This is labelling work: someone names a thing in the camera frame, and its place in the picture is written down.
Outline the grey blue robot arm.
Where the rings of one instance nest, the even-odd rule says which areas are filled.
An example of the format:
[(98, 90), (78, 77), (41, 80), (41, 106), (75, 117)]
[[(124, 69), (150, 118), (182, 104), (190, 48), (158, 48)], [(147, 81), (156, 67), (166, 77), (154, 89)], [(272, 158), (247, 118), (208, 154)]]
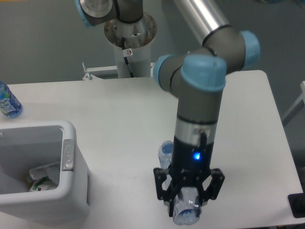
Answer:
[(151, 65), (149, 45), (157, 32), (141, 0), (78, 0), (86, 26), (104, 24), (120, 78), (153, 76), (178, 99), (172, 157), (159, 154), (156, 192), (171, 218), (198, 218), (224, 182), (210, 169), (226, 75), (258, 61), (260, 44), (249, 31), (235, 31), (213, 0), (177, 0), (175, 5), (201, 47), (181, 56), (164, 55)]

